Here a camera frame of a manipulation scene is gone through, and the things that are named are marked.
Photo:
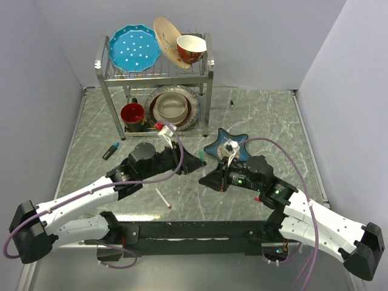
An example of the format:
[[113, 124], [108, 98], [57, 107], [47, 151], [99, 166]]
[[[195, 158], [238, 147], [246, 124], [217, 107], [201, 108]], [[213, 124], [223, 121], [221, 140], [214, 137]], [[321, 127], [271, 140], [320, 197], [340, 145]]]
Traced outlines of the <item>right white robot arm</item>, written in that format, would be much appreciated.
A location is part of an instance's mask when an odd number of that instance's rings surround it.
[[253, 156], [245, 163], [221, 161], [199, 183], [217, 192], [225, 192], [229, 186], [257, 192], [259, 200], [277, 216], [265, 227], [269, 240], [285, 238], [318, 246], [351, 274], [373, 279], [384, 252], [381, 228], [372, 222], [352, 221], [307, 199], [302, 190], [276, 177], [264, 156]]

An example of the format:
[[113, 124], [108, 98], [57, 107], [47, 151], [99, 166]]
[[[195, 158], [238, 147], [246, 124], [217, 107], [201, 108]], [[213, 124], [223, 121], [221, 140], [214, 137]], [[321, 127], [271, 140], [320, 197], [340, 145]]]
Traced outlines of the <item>white pen with red tip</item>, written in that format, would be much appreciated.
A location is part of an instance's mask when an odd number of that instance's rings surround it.
[[166, 207], [168, 209], [171, 209], [172, 206], [171, 204], [166, 200], [166, 198], [164, 197], [164, 195], [161, 193], [161, 191], [158, 189], [158, 188], [155, 188], [155, 191], [156, 193], [158, 194], [158, 196], [161, 198], [161, 200], [163, 201], [163, 203], [166, 205]]

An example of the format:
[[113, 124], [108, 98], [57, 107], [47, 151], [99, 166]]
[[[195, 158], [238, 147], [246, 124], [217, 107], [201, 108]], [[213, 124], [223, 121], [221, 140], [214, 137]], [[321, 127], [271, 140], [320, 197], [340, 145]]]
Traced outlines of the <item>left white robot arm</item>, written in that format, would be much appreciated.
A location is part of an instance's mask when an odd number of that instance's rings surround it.
[[114, 243], [120, 237], [121, 227], [113, 213], [102, 212], [89, 219], [79, 216], [88, 209], [120, 201], [142, 189], [144, 184], [159, 182], [159, 174], [188, 175], [205, 165], [205, 161], [176, 142], [162, 152], [157, 152], [151, 143], [140, 143], [120, 165], [88, 186], [49, 202], [21, 203], [10, 224], [3, 254], [30, 264], [54, 248], [75, 241], [92, 239]]

